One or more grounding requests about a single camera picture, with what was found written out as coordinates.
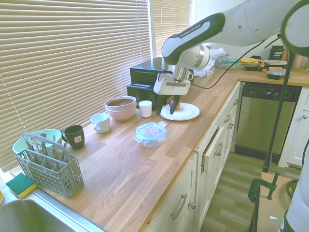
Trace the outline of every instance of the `cabinet handle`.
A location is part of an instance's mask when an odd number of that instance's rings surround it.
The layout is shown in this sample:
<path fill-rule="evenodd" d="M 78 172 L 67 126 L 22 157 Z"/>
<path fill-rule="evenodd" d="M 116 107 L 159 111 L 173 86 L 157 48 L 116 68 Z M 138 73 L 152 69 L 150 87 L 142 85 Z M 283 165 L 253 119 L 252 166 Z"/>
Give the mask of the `cabinet handle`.
<path fill-rule="evenodd" d="M 228 124 L 228 127 L 230 128 L 230 129 L 232 129 L 233 128 L 233 126 L 234 126 L 234 123 L 230 123 L 230 124 Z"/>
<path fill-rule="evenodd" d="M 233 105 L 237 105 L 237 103 L 238 103 L 238 99 L 234 101 Z"/>
<path fill-rule="evenodd" d="M 217 151 L 214 153 L 215 156 L 221 156 L 221 151 L 223 148 L 223 143 L 219 143 Z"/>
<path fill-rule="evenodd" d="M 187 196 L 188 196 L 188 194 L 185 194 L 185 195 L 182 194 L 182 199 L 183 199 L 182 205 L 181 205 L 180 208 L 176 211 L 176 213 L 171 213 L 171 214 L 170 214 L 170 216 L 172 217 L 173 220 L 176 219 L 176 217 L 180 214 L 181 210 L 183 209 L 183 206 L 184 206 L 184 204 L 185 204 L 185 201 L 187 200 Z"/>
<path fill-rule="evenodd" d="M 228 121 L 230 120 L 230 118 L 231 118 L 231 115 L 228 114 L 228 115 L 226 116 L 226 119 L 224 120 L 224 122 L 228 122 Z"/>
<path fill-rule="evenodd" d="M 189 206 L 190 206 L 192 209 L 195 209 L 197 205 L 196 205 L 195 203 L 189 202 Z"/>

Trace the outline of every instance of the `apple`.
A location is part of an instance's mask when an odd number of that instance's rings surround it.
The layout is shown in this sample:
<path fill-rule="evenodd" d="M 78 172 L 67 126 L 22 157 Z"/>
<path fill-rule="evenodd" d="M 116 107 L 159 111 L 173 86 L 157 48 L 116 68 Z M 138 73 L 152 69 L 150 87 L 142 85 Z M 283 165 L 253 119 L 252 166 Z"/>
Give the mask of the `apple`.
<path fill-rule="evenodd" d="M 172 108 L 173 101 L 174 101 L 174 100 L 171 100 L 171 101 L 169 102 L 169 106 L 170 106 L 170 108 Z M 175 111 L 177 111 L 177 110 L 179 110 L 179 109 L 180 109 L 180 102 L 178 103 L 178 105 L 177 105 L 177 107 L 176 107 Z"/>

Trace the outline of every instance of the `green sponge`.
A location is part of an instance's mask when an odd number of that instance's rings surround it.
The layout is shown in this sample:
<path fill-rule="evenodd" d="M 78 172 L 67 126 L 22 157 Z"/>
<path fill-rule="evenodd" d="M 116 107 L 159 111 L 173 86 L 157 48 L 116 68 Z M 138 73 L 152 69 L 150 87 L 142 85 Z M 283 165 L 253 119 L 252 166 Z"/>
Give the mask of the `green sponge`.
<path fill-rule="evenodd" d="M 20 199 L 31 193 L 36 187 L 36 183 L 29 177 L 20 173 L 6 183 L 6 185 L 11 189 L 11 191 Z"/>

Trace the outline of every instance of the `window blind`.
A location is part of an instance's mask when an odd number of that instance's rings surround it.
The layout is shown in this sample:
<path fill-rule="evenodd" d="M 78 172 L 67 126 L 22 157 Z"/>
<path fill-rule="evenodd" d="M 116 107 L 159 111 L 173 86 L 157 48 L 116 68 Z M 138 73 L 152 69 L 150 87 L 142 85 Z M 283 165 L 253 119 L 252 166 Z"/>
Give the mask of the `window blind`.
<path fill-rule="evenodd" d="M 0 2 L 0 167 L 23 132 L 87 125 L 150 59 L 145 0 Z"/>
<path fill-rule="evenodd" d="M 191 0 L 154 0 L 151 6 L 156 56 L 162 56 L 164 41 L 190 26 Z"/>

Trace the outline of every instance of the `pink bowl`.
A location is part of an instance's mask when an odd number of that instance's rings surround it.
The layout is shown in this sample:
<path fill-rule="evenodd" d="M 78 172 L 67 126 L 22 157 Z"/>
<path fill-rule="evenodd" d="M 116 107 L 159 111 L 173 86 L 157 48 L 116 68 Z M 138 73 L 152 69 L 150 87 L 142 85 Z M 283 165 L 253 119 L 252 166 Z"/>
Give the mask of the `pink bowl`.
<path fill-rule="evenodd" d="M 113 111 L 106 109 L 106 112 L 115 120 L 117 121 L 126 121 L 130 119 L 136 111 L 136 106 L 127 109 L 127 110 L 121 110 L 121 111 Z"/>

